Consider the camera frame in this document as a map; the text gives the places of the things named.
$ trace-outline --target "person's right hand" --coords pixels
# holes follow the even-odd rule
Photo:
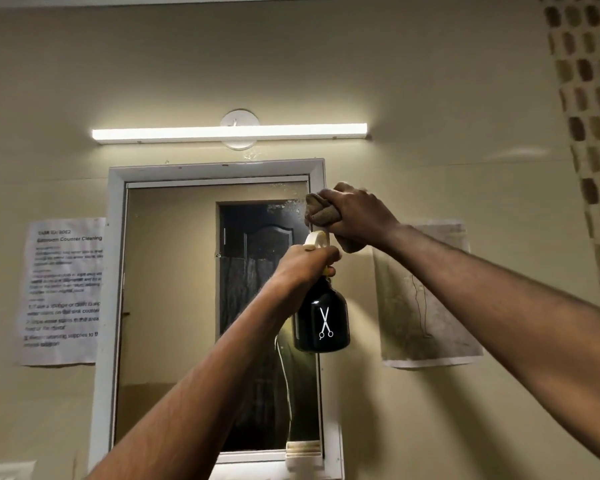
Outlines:
[[[331,233],[382,249],[389,234],[400,227],[400,222],[384,203],[366,190],[340,182],[334,190],[325,189],[319,194],[334,204],[342,215],[340,222],[327,227]]]

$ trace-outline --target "scissors logo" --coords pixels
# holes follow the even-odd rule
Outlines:
[[[322,324],[322,331],[318,334],[318,338],[321,340],[324,338],[324,329],[327,329],[327,335],[329,337],[333,337],[333,332],[329,328],[329,324],[327,323],[327,317],[329,316],[329,307],[327,306],[327,313],[323,312],[320,308],[320,314],[322,315],[322,320],[324,323]]]

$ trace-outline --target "led tube light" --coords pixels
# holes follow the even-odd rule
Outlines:
[[[99,144],[366,138],[366,123],[338,125],[209,126],[92,130]]]

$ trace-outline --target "forearm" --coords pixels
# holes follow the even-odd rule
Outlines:
[[[207,357],[94,469],[89,480],[206,479],[251,371],[287,318],[286,290],[268,282]]]
[[[408,226],[384,247],[600,455],[600,308]]]

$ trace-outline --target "paper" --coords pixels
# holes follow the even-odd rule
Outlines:
[[[96,360],[105,219],[29,224],[16,320],[20,363]]]
[[[428,221],[414,227],[469,251],[462,222]],[[383,252],[373,252],[384,365],[398,369],[460,365],[483,355],[480,343],[414,275]]]

